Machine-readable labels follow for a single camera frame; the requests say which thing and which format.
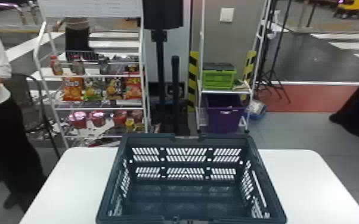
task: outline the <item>snack bag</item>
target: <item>snack bag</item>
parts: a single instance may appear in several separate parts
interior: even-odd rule
[[[122,99],[122,78],[121,77],[113,77],[106,78],[107,88],[106,95],[107,99]]]
[[[85,95],[83,96],[84,100],[102,100],[104,82],[105,80],[102,77],[85,78]]]
[[[64,95],[65,101],[82,101],[83,78],[70,77],[64,79]]]
[[[141,78],[126,77],[124,99],[140,99],[142,98]]]

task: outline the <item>yellow vehicle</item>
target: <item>yellow vehicle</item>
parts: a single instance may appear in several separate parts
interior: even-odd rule
[[[359,18],[359,0],[339,0],[334,17],[341,15],[342,19],[356,15]]]

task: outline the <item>black speaker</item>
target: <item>black speaker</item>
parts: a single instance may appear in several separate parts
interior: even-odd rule
[[[144,28],[170,30],[184,26],[184,0],[143,0]]]

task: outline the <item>purple bin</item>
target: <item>purple bin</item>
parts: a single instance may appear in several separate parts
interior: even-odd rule
[[[209,94],[206,97],[209,133],[237,132],[239,120],[245,111],[237,94]]]

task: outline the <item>white table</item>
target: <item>white table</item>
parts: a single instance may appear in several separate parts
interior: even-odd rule
[[[20,224],[93,224],[116,148],[66,151]],[[259,150],[288,224],[359,224],[359,205],[310,150]]]

